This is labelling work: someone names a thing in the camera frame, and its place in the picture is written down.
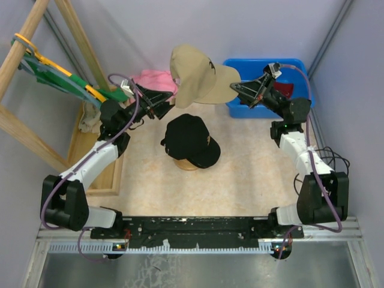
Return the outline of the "black cap with gold embroidery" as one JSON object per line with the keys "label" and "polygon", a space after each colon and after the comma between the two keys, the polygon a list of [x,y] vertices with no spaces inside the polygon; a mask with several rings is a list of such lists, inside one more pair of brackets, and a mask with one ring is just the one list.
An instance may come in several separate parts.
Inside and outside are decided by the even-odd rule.
{"label": "black cap with gold embroidery", "polygon": [[186,160],[199,169],[210,168],[221,156],[221,148],[203,119],[188,113],[167,124],[160,145],[172,159]]}

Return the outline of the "beige cap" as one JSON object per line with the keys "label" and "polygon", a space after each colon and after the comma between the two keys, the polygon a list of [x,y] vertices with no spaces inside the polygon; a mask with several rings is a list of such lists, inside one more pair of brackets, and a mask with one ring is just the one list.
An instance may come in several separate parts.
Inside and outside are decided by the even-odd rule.
{"label": "beige cap", "polygon": [[179,109],[186,109],[193,103],[228,103],[238,95],[230,85],[241,80],[235,68],[213,63],[190,44],[173,48],[170,74],[178,87],[174,104]]}

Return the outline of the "wooden hat stand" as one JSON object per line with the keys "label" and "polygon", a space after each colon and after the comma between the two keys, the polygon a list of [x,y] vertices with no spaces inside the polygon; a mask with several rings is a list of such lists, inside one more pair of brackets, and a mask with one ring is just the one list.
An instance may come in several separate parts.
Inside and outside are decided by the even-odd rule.
{"label": "wooden hat stand", "polygon": [[183,171],[192,172],[192,171],[196,171],[199,169],[197,166],[193,165],[192,163],[190,163],[186,159],[183,159],[183,160],[174,159],[173,162],[176,165],[176,167],[178,167],[179,169],[181,169]]}

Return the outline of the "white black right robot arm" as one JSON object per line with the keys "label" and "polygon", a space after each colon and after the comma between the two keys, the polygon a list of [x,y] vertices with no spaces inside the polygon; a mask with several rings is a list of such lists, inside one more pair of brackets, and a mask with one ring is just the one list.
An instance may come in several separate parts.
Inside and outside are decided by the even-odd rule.
{"label": "white black right robot arm", "polygon": [[302,124],[307,121],[311,100],[286,98],[275,88],[277,76],[277,73],[265,72],[254,81],[233,83],[230,87],[248,107],[261,104],[282,118],[272,122],[271,139],[290,157],[303,178],[297,202],[275,208],[276,217],[268,222],[269,233],[279,238],[289,231],[289,225],[319,226],[345,221],[349,178],[326,164],[304,134]]}

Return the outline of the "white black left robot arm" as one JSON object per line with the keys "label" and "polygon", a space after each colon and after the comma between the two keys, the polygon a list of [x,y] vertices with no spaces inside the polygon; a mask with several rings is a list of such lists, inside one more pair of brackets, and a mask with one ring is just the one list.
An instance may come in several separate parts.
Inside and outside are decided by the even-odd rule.
{"label": "white black left robot arm", "polygon": [[127,130],[144,117],[162,119],[172,108],[172,92],[154,91],[131,83],[135,101],[123,108],[113,99],[100,107],[100,136],[74,166],[43,181],[40,220],[47,229],[81,231],[102,228],[112,238],[120,237],[125,224],[112,209],[88,205],[86,191],[103,170],[119,159],[130,141]]}

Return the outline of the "dark red cap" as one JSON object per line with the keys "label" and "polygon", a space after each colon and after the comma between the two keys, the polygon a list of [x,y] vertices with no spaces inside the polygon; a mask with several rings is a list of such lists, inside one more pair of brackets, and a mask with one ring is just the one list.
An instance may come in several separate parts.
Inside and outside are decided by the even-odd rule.
{"label": "dark red cap", "polygon": [[274,88],[286,98],[291,98],[293,95],[294,84],[275,82]]}

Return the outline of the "pink cloth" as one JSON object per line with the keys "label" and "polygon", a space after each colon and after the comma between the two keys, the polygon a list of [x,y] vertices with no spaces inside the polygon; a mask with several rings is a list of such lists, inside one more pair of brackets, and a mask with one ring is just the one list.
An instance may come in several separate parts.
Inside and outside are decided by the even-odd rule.
{"label": "pink cloth", "polygon": [[171,92],[174,97],[178,87],[172,79],[169,70],[142,70],[140,74],[132,75],[135,84],[155,91]]}

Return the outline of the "blue plastic bin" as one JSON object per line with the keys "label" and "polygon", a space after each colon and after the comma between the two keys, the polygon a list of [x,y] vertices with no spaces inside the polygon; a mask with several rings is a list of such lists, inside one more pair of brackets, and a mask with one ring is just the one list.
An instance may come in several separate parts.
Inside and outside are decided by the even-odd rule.
{"label": "blue plastic bin", "polygon": [[[273,62],[282,65],[292,65],[296,68],[282,68],[282,75],[277,79],[280,83],[294,84],[293,95],[291,99],[298,97],[311,97],[311,107],[315,105],[315,98],[312,92],[308,92],[308,86],[304,79],[307,76],[304,63],[296,58],[230,58],[223,62],[224,65],[232,67],[238,71],[241,80],[248,82],[263,75],[263,69]],[[279,116],[270,111],[263,105],[258,105],[253,109],[241,104],[238,98],[226,104],[229,115],[239,119],[278,119]]]}

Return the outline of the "beige crumpled cloth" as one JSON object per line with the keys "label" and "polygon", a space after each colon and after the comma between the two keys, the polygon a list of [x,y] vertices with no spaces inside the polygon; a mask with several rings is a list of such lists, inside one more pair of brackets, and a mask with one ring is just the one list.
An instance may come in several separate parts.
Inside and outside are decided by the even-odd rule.
{"label": "beige crumpled cloth", "polygon": [[79,131],[82,133],[100,133],[100,110],[92,103],[83,102],[80,121],[78,124]]}

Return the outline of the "green cloth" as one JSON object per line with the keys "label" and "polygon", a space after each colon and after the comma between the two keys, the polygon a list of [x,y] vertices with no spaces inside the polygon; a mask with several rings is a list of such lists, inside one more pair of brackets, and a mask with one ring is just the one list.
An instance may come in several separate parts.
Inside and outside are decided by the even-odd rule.
{"label": "green cloth", "polygon": [[19,68],[35,76],[37,82],[49,85],[64,93],[75,95],[83,101],[92,103],[97,108],[108,99],[120,103],[128,100],[128,97],[120,88],[113,91],[95,88],[79,76],[67,71],[37,52],[27,50]]}

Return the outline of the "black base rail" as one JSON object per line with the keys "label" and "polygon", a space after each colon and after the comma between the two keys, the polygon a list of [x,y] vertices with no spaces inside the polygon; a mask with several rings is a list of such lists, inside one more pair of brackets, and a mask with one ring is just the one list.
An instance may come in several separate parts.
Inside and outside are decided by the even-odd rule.
{"label": "black base rail", "polygon": [[112,240],[107,253],[266,253],[277,256],[280,244],[290,253],[302,229],[280,226],[268,217],[124,217],[111,228],[94,228],[91,239]]}

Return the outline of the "wooden rack frame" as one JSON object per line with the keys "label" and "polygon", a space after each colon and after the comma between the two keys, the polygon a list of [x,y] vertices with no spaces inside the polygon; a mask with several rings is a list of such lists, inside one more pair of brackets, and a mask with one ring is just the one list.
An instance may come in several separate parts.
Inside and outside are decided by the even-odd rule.
{"label": "wooden rack frame", "polygon": [[[33,6],[33,1],[1,1],[1,59],[11,48]],[[80,99],[37,82],[31,74],[17,70],[1,104],[31,129],[64,160],[76,149],[74,143]],[[4,130],[1,131],[1,180],[16,175],[41,179],[53,168],[40,156]]]}

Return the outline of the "aluminium frame rail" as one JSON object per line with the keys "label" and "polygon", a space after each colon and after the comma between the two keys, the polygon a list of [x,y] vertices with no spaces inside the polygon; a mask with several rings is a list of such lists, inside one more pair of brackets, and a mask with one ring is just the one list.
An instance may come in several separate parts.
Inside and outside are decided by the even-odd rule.
{"label": "aluminium frame rail", "polygon": [[[294,239],[289,245],[290,251],[294,242],[323,242],[323,241],[350,241],[360,240],[358,222],[355,218],[349,217],[341,224],[336,222],[323,223],[319,226],[314,225],[289,225],[295,229],[302,229],[304,237]],[[41,227],[38,231],[37,242],[43,244],[47,251],[53,253],[76,253],[80,252],[85,256],[103,253],[108,257],[117,257],[123,254],[150,254],[150,253],[127,253],[120,252],[108,255],[111,250],[112,240],[94,240],[91,239],[91,230],[72,231],[68,229],[52,230]],[[281,243],[279,253],[285,252],[285,244]],[[196,253],[176,253],[176,254],[196,254]],[[210,253],[210,254],[234,254],[234,253]],[[238,253],[238,254],[261,254],[261,253]]]}

